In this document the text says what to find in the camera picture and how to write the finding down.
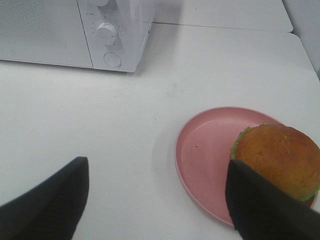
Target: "microwave button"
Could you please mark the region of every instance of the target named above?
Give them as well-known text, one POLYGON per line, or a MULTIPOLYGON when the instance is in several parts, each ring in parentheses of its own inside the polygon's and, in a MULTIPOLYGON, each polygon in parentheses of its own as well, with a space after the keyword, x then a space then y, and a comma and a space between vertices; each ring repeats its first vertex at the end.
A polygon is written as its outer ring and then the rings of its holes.
POLYGON ((121 58, 119 57, 118 54, 114 53, 114 52, 107 52, 104 55, 104 61, 106 64, 108 64, 109 66, 112 67, 120 67, 121 66, 121 58))
POLYGON ((101 23, 95 31, 95 35, 105 45, 112 45, 118 37, 118 30, 109 22, 101 23))

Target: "pink plate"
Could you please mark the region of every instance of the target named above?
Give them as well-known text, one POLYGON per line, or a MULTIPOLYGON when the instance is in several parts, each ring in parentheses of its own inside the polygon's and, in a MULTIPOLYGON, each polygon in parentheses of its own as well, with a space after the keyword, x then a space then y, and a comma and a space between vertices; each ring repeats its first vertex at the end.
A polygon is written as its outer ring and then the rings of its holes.
POLYGON ((206 110, 189 120, 175 146, 175 166, 188 194, 209 214, 229 224, 225 199, 230 148, 246 127, 278 124, 261 112, 241 107, 206 110))

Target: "burger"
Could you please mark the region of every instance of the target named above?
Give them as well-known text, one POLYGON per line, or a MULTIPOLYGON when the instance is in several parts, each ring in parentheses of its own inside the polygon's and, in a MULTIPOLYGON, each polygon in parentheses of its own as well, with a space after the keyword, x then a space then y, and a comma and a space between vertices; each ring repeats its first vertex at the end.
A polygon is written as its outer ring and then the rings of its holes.
POLYGON ((304 133, 282 124, 247 127, 231 148, 241 160, 298 201, 320 189, 320 149, 304 133))

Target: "microwave knob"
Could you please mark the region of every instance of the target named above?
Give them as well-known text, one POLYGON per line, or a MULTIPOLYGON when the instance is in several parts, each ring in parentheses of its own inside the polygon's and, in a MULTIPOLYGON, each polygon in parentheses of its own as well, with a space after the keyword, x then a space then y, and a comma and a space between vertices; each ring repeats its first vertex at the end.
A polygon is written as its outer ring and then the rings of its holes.
POLYGON ((111 23, 103 22, 96 28, 95 35, 105 45, 112 45, 117 40, 118 30, 111 23))
POLYGON ((98 7, 102 7, 104 5, 107 5, 109 0, 89 0, 89 2, 98 7))

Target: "white countertop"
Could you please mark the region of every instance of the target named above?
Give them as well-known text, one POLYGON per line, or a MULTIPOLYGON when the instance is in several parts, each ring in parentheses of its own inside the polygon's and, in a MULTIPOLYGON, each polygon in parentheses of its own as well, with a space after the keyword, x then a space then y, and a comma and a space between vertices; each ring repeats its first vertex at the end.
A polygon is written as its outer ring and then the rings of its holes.
POLYGON ((282 0, 157 0, 155 22, 292 32, 282 0))
POLYGON ((319 103, 308 56, 285 32, 154 24, 134 74, 0 61, 0 205, 87 156, 74 239, 240 240, 183 189, 180 128, 203 110, 239 106, 320 145, 319 103))

